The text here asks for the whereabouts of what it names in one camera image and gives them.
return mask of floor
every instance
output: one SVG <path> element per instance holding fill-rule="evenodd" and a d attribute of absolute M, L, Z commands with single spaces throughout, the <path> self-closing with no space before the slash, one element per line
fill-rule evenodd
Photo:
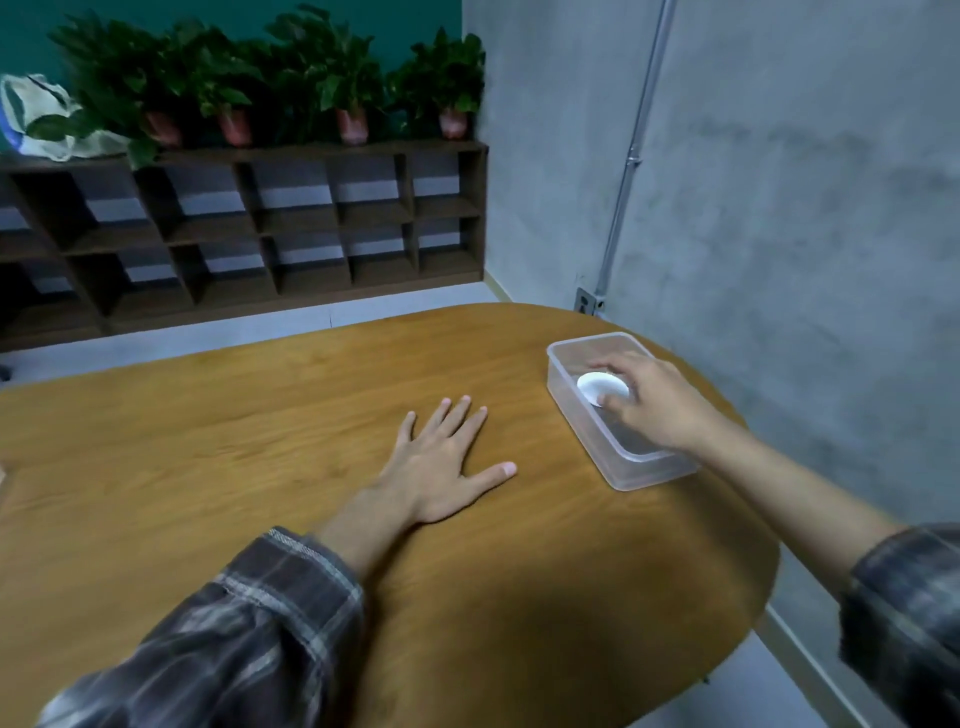
<path fill-rule="evenodd" d="M 493 303 L 484 283 L 437 288 L 362 301 L 312 306 L 240 319 L 166 328 L 105 339 L 0 353 L 13 367 L 3 386 L 95 372 L 153 359 L 249 344 L 265 339 L 349 326 L 459 303 Z M 780 664 L 751 633 L 709 677 L 630 728 L 824 728 Z"/>

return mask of oval table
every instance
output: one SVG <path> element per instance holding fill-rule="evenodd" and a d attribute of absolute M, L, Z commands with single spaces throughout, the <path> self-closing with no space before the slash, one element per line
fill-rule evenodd
<path fill-rule="evenodd" d="M 129 654 L 259 532 L 330 516 L 408 409 L 464 393 L 490 408 L 466 471 L 519 474 L 396 549 L 337 722 L 623 728 L 690 687 L 760 616 L 778 544 L 711 473 L 606 484 L 547 393 L 544 350 L 616 329 L 457 306 L 0 393 L 6 724 Z"/>

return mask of finger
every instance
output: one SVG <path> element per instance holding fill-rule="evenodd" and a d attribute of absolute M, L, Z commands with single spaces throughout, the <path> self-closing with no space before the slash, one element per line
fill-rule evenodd
<path fill-rule="evenodd" d="M 644 367 L 654 362 L 650 356 L 643 356 L 635 352 L 611 353 L 606 356 L 598 356 L 587 362 L 592 369 L 606 367 L 621 375 L 629 375 L 635 368 Z"/>
<path fill-rule="evenodd" d="M 413 439 L 414 423 L 417 421 L 416 412 L 407 412 L 407 416 L 400 423 L 400 429 L 396 432 L 396 447 L 406 445 Z"/>
<path fill-rule="evenodd" d="M 510 480 L 514 475 L 516 475 L 516 463 L 500 463 L 492 468 L 487 468 L 482 473 L 467 478 L 465 485 L 472 497 L 470 502 L 473 503 L 483 494 Z"/>
<path fill-rule="evenodd" d="M 600 398 L 600 406 L 609 410 L 621 420 L 627 412 L 627 407 L 631 404 L 633 403 L 630 400 L 618 397 L 617 395 L 604 395 Z"/>
<path fill-rule="evenodd" d="M 444 397 L 440 401 L 440 406 L 437 407 L 437 411 L 430 415 L 430 419 L 427 420 L 426 425 L 423 426 L 423 432 L 420 435 L 427 435 L 437 429 L 440 426 L 440 423 L 444 421 L 446 417 L 447 410 L 450 409 L 450 398 Z"/>
<path fill-rule="evenodd" d="M 483 423 L 487 421 L 487 408 L 480 407 L 477 410 L 476 414 L 470 416 L 470 418 L 464 423 L 464 426 L 457 430 L 457 433 L 453 436 L 453 441 L 457 445 L 457 449 L 466 454 L 470 446 L 473 444 L 473 441 L 477 438 L 477 433 L 480 431 L 480 428 L 483 426 Z"/>
<path fill-rule="evenodd" d="M 469 395 L 463 395 L 460 398 L 460 401 L 457 402 L 457 406 L 450 410 L 444 421 L 440 423 L 440 426 L 437 427 L 437 434 L 441 437 L 449 437 L 454 432 L 457 431 L 457 428 L 463 424 L 464 418 L 467 416 L 467 410 L 470 409 L 470 397 Z"/>

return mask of plaid shirt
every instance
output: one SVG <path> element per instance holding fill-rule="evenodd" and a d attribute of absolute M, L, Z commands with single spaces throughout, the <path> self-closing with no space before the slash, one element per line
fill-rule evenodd
<path fill-rule="evenodd" d="M 960 726 L 960 525 L 912 528 L 853 569 L 840 656 L 911 726 Z"/>
<path fill-rule="evenodd" d="M 362 614 L 363 591 L 336 554 L 274 528 L 128 660 L 55 697 L 39 725 L 312 726 Z"/>
<path fill-rule="evenodd" d="M 312 726 L 357 645 L 363 593 L 336 554 L 274 528 L 41 726 Z M 960 526 L 905 531 L 853 570 L 841 655 L 911 726 L 960 725 Z"/>

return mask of potted plant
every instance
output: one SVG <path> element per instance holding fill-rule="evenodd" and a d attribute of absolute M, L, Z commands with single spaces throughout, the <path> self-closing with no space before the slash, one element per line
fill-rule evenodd
<path fill-rule="evenodd" d="M 395 104 L 414 120 L 436 114 L 445 138 L 463 138 L 468 114 L 480 110 L 483 98 L 483 43 L 473 33 L 450 40 L 441 28 L 432 45 L 416 43 L 410 49 L 414 57 L 387 77 Z"/>
<path fill-rule="evenodd" d="M 294 74 L 319 98 L 319 111 L 334 109 L 345 144 L 364 144 L 370 137 L 368 109 L 383 105 L 383 75 L 370 55 L 373 36 L 359 37 L 349 25 L 333 25 L 330 13 L 301 3 L 300 13 L 284 13 L 267 32 L 286 43 L 290 68 L 281 83 Z"/>
<path fill-rule="evenodd" d="M 245 107 L 252 102 L 238 86 L 263 82 L 260 69 L 243 57 L 250 49 L 192 18 L 177 23 L 166 38 L 157 79 L 176 96 L 192 99 L 203 118 L 216 117 L 229 144 L 249 147 L 253 138 Z"/>
<path fill-rule="evenodd" d="M 321 101 L 337 37 L 328 11 L 306 3 L 297 10 L 281 13 L 266 27 L 279 43 L 270 45 L 260 66 L 279 106 L 278 141 L 303 144 L 328 138 L 332 126 Z"/>
<path fill-rule="evenodd" d="M 165 39 L 129 23 L 105 23 L 95 12 L 67 19 L 50 38 L 60 47 L 73 93 L 84 109 L 110 131 L 181 146 L 182 134 L 170 113 L 174 99 L 157 79 Z"/>

